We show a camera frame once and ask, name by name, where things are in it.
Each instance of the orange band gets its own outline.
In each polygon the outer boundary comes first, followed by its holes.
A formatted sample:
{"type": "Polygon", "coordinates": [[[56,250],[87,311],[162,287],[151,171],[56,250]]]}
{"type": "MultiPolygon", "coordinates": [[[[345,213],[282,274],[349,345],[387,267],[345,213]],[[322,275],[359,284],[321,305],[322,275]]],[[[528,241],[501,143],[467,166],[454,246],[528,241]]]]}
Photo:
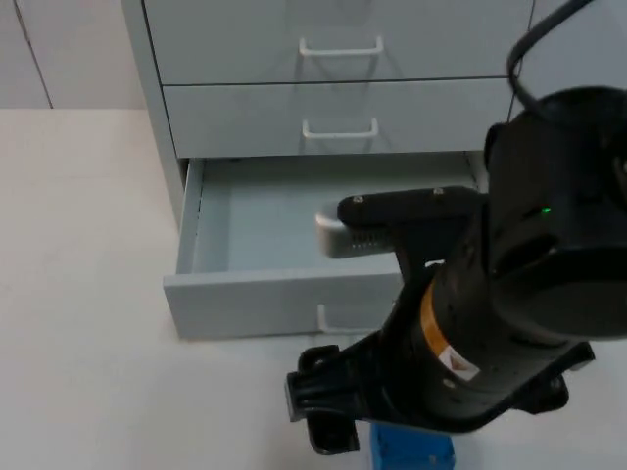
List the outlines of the orange band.
{"type": "Polygon", "coordinates": [[[436,357],[440,357],[440,354],[449,346],[449,342],[442,334],[442,330],[440,330],[435,319],[435,312],[433,311],[433,282],[427,288],[424,296],[422,296],[420,325],[429,348],[431,348],[436,357]]]}

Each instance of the drawer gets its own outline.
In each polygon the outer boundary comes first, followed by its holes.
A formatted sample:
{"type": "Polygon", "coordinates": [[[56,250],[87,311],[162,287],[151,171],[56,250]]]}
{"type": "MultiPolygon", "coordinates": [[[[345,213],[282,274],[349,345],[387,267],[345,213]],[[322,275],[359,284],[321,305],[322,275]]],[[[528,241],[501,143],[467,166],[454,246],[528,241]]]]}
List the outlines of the drawer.
{"type": "Polygon", "coordinates": [[[179,335],[379,327],[402,286],[394,255],[326,258],[314,216],[354,194],[447,185],[473,186],[465,155],[191,161],[178,265],[165,279],[179,335]]]}
{"type": "Polygon", "coordinates": [[[481,150],[507,119],[503,78],[168,86],[182,159],[481,150]]]}
{"type": "Polygon", "coordinates": [[[532,3],[145,0],[162,83],[178,85],[503,76],[532,3]]]}

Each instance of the black cable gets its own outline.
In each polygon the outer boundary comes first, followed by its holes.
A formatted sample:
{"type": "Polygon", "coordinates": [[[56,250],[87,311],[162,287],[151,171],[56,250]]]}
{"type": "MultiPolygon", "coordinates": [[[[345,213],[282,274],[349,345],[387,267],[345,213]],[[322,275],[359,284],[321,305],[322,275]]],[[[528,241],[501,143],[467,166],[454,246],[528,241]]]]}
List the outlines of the black cable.
{"type": "Polygon", "coordinates": [[[553,31],[556,27],[564,23],[579,10],[584,8],[594,0],[570,0],[563,4],[553,13],[548,15],[534,27],[532,27],[511,49],[509,57],[507,57],[507,79],[513,90],[513,94],[518,98],[525,110],[533,113],[538,118],[559,125],[579,125],[582,122],[575,121],[572,117],[558,114],[555,111],[548,110],[542,103],[536,99],[527,89],[522,86],[516,76],[516,67],[522,58],[533,48],[543,37],[553,31]]]}

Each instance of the warning label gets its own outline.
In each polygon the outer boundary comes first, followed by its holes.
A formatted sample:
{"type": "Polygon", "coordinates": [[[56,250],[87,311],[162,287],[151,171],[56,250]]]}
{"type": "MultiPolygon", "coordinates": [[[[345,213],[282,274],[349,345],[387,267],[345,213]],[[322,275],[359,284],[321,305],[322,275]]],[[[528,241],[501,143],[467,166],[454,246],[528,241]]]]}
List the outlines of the warning label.
{"type": "Polygon", "coordinates": [[[461,357],[450,345],[442,351],[438,358],[447,369],[462,380],[472,380],[480,372],[479,367],[461,357]]]}
{"type": "Polygon", "coordinates": [[[420,306],[420,325],[424,337],[431,351],[440,359],[444,366],[457,375],[461,380],[472,380],[481,369],[469,360],[466,360],[461,354],[449,344],[444,337],[440,326],[436,322],[435,313],[433,311],[433,284],[429,286],[427,292],[422,298],[420,306]]]}

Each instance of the open drawer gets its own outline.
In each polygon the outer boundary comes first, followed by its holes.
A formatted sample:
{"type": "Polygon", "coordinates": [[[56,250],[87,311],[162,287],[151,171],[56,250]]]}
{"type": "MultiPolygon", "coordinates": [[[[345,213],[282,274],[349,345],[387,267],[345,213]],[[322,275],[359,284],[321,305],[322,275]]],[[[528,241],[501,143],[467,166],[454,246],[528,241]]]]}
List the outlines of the open drawer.
{"type": "Polygon", "coordinates": [[[402,286],[394,255],[326,258],[316,212],[356,194],[474,187],[470,168],[462,153],[191,161],[165,279],[180,337],[379,327],[402,286]]]}

